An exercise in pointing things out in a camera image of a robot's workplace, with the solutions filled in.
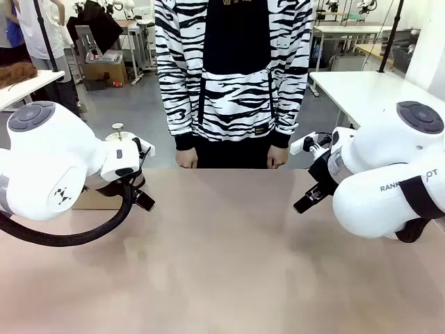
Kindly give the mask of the bystander in blue shirt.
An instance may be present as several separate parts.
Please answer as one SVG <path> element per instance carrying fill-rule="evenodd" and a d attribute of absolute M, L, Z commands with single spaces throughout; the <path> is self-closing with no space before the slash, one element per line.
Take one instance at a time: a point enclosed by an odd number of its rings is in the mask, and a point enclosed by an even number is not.
<path fill-rule="evenodd" d="M 10 0 L 0 0 L 0 67 L 26 61 L 28 54 L 23 40 L 19 39 L 16 19 L 11 20 Z"/>

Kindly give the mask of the black stand pole thick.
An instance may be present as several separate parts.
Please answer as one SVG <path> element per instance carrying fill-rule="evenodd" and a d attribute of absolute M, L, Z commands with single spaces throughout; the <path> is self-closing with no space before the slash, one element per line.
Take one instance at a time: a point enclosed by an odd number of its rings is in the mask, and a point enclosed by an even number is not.
<path fill-rule="evenodd" d="M 387 64 L 387 60 L 389 58 L 391 47 L 392 47 L 393 42 L 394 42 L 394 37 L 396 35 L 398 24 L 399 24 L 399 22 L 401 20 L 401 12 L 402 12 L 402 9 L 403 9 L 404 2 L 405 2 L 405 0 L 399 0 L 397 11 L 396 11 L 396 15 L 395 15 L 395 18 L 394 18 L 394 23 L 393 23 L 393 26 L 391 28 L 391 33 L 390 33 L 388 41 L 387 41 L 387 46 L 385 48 L 385 53 L 384 53 L 384 55 L 382 57 L 382 61 L 381 61 L 380 67 L 378 69 L 378 73 L 384 73 L 385 72 L 385 66 Z"/>

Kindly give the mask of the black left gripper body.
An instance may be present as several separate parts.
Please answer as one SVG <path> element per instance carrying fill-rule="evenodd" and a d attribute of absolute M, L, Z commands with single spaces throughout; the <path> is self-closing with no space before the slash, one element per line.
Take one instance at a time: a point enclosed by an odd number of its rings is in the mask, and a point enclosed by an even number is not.
<path fill-rule="evenodd" d="M 131 189 L 132 198 L 137 197 L 139 189 L 145 184 L 145 176 L 142 170 L 120 177 L 112 182 L 102 179 L 99 173 L 86 178 L 85 190 L 93 189 L 103 196 L 122 196 L 124 185 Z"/>

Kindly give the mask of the black hanging garment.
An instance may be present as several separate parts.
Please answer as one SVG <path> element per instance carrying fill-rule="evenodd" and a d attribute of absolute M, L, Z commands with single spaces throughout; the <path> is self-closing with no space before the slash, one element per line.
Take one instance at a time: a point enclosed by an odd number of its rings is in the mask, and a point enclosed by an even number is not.
<path fill-rule="evenodd" d="M 97 2 L 86 0 L 77 17 L 70 17 L 66 27 L 71 39 L 79 39 L 76 26 L 89 26 L 101 53 L 106 53 L 123 33 L 122 27 Z"/>

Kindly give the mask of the large white side table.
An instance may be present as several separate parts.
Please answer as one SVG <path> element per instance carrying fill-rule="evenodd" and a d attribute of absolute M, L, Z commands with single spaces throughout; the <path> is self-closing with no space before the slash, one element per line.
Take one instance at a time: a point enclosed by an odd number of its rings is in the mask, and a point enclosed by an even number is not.
<path fill-rule="evenodd" d="M 314 83 L 339 109 L 332 131 L 339 143 L 445 146 L 445 102 L 388 72 L 313 72 Z"/>

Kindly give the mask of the brown cardboard carrier box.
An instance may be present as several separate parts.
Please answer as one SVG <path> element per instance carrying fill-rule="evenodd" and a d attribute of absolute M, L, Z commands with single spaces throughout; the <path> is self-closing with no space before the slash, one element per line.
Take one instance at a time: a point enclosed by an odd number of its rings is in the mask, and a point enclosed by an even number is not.
<path fill-rule="evenodd" d="M 118 210 L 122 204 L 121 196 L 104 196 L 95 190 L 83 191 L 72 209 Z"/>

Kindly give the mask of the person in zebra striped hoodie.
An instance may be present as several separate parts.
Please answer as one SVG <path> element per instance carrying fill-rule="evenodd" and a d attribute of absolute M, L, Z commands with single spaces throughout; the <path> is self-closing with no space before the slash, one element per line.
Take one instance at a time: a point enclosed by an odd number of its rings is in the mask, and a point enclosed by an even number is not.
<path fill-rule="evenodd" d="M 154 0 L 156 52 L 186 69 L 197 168 L 268 169 L 273 70 L 311 50 L 312 0 Z"/>

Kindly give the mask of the person's right forearm zebra sleeve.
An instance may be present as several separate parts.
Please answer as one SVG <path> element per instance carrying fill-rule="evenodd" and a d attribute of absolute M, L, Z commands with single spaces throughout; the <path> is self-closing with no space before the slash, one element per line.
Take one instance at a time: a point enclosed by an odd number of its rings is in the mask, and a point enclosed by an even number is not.
<path fill-rule="evenodd" d="M 156 60 L 168 130 L 175 139 L 178 151 L 190 150 L 195 147 L 195 143 L 186 69 L 181 61 L 176 62 L 168 50 L 157 51 Z"/>

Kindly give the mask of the bystander in white shirt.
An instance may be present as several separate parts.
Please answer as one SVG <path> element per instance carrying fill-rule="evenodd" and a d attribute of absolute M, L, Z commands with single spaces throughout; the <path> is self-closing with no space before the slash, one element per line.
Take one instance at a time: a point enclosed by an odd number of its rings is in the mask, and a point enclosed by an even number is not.
<path fill-rule="evenodd" d="M 32 64 L 38 70 L 64 72 L 61 78 L 45 87 L 49 99 L 81 117 L 61 35 L 61 27 L 65 25 L 63 3 L 60 0 L 12 1 Z"/>

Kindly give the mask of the brown cardboard box on floor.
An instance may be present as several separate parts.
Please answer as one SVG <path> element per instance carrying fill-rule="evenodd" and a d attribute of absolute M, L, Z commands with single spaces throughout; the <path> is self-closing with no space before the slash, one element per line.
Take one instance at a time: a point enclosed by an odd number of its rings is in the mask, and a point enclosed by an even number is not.
<path fill-rule="evenodd" d="M 84 78 L 87 80 L 104 81 L 107 86 L 114 86 L 115 83 L 124 86 L 129 83 L 126 67 L 121 56 L 113 63 L 84 63 L 82 68 Z"/>

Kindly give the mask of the black stand pole thin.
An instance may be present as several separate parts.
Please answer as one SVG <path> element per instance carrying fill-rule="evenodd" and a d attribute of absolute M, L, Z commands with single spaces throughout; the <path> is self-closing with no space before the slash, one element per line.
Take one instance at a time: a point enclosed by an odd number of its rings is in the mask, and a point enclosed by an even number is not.
<path fill-rule="evenodd" d="M 50 61 L 51 65 L 52 65 L 52 71 L 53 72 L 57 72 L 58 71 L 58 66 L 56 64 L 56 60 L 54 58 L 54 54 L 53 54 L 53 51 L 52 51 L 52 48 L 51 48 L 51 43 L 50 43 L 49 36 L 48 36 L 48 33 L 47 33 L 47 27 L 46 27 L 46 24 L 45 24 L 46 19 L 42 15 L 42 9 L 41 9 L 39 0 L 33 0 L 33 5 L 34 5 L 34 8 L 35 8 L 35 13 L 37 15 L 37 21 L 38 21 L 38 24 L 40 26 L 40 30 L 41 30 L 41 33 L 42 33 L 42 38 L 44 40 L 44 45 L 45 45 L 47 53 L 48 53 L 49 61 Z"/>

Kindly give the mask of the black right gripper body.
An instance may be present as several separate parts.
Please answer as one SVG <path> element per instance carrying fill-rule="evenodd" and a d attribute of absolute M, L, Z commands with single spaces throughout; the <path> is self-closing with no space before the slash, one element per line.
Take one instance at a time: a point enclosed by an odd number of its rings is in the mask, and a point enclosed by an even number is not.
<path fill-rule="evenodd" d="M 314 156 L 314 162 L 309 167 L 309 174 L 316 181 L 308 193 L 311 196 L 333 196 L 338 187 L 338 183 L 332 178 L 328 161 L 331 156 L 327 148 L 310 148 L 309 151 Z"/>

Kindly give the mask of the grey case on cardboard box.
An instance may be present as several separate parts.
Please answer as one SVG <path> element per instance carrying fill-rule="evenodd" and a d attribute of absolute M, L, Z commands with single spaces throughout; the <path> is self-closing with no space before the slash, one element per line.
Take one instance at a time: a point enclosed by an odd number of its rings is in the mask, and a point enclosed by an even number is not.
<path fill-rule="evenodd" d="M 103 54 L 99 49 L 91 49 L 86 54 L 85 63 L 115 65 L 121 63 L 122 60 L 123 56 L 120 50 L 110 49 Z"/>

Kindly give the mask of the person's right hand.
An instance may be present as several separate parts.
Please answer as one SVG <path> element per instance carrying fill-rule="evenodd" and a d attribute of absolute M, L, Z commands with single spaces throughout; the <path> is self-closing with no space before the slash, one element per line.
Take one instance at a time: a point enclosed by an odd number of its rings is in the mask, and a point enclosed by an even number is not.
<path fill-rule="evenodd" d="M 176 161 L 181 168 L 197 168 L 198 156 L 195 148 L 189 150 L 178 150 Z"/>

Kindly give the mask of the person's left hand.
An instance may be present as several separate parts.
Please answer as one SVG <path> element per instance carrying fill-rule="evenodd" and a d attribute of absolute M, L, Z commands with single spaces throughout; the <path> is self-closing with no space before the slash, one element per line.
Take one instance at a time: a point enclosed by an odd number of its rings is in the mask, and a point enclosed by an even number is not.
<path fill-rule="evenodd" d="M 289 158 L 288 148 L 279 148 L 274 145 L 270 146 L 267 154 L 267 168 L 278 169 L 287 163 Z"/>

